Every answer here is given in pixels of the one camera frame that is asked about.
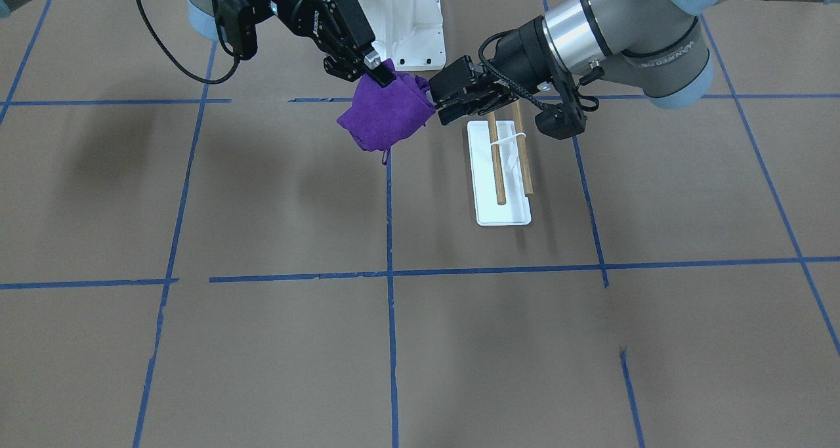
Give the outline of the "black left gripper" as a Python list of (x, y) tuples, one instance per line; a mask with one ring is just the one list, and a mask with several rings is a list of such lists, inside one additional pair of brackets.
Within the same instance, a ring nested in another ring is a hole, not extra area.
[(538, 86), (551, 83), (555, 59), (537, 16), (515, 30), (486, 39), (472, 59), (468, 54), (444, 66), (429, 79), (432, 102), (441, 125), (494, 112), (522, 99), (536, 108)]

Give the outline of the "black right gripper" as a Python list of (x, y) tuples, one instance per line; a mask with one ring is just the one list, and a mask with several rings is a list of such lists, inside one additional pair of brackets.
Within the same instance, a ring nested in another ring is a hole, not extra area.
[(325, 53), (324, 71), (345, 81), (369, 75), (380, 87), (396, 80), (373, 47), (375, 33), (359, 0), (273, 0), (277, 17), (294, 35)]

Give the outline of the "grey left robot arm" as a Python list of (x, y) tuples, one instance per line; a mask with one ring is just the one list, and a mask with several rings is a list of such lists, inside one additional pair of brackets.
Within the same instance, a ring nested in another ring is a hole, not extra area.
[[(522, 99), (538, 129), (555, 139), (585, 130), (579, 88), (605, 80), (638, 87), (660, 108), (683, 108), (713, 79), (700, 26), (703, 12), (729, 0), (565, 0), (523, 26), (496, 33), (477, 60), (462, 56), (430, 81), (442, 125)], [(838, 0), (796, 1), (833, 5)]]

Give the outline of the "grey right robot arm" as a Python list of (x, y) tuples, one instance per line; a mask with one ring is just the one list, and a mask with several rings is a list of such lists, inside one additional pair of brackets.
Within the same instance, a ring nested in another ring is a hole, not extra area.
[(282, 21), (291, 33), (311, 39), (325, 54), (327, 74), (356, 81), (368, 75), (381, 87), (395, 74), (374, 48), (375, 33), (359, 0), (187, 0), (195, 31), (213, 41), (233, 59), (228, 73), (219, 79), (187, 77), (206, 85), (224, 83), (240, 62), (252, 59), (258, 50), (256, 26), (270, 18)]

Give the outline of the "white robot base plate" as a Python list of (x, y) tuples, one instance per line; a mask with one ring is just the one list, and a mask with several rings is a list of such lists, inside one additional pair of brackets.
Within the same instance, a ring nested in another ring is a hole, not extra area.
[(401, 71), (437, 71), (446, 63), (441, 0), (359, 0), (375, 50)]

